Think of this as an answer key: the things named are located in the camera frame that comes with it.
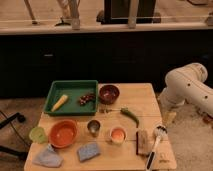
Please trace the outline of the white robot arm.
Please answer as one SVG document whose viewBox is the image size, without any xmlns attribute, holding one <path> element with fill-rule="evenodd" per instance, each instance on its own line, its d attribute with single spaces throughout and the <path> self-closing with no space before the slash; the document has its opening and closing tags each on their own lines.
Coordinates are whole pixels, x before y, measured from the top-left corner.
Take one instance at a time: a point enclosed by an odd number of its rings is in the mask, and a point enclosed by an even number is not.
<svg viewBox="0 0 213 171">
<path fill-rule="evenodd" d="M 164 110 L 162 118 L 165 126 L 176 116 L 173 108 L 190 102 L 203 114 L 203 121 L 213 128 L 213 88 L 204 84 L 207 77 L 207 69 L 200 63 L 191 63 L 166 74 L 166 87 L 158 96 Z"/>
</svg>

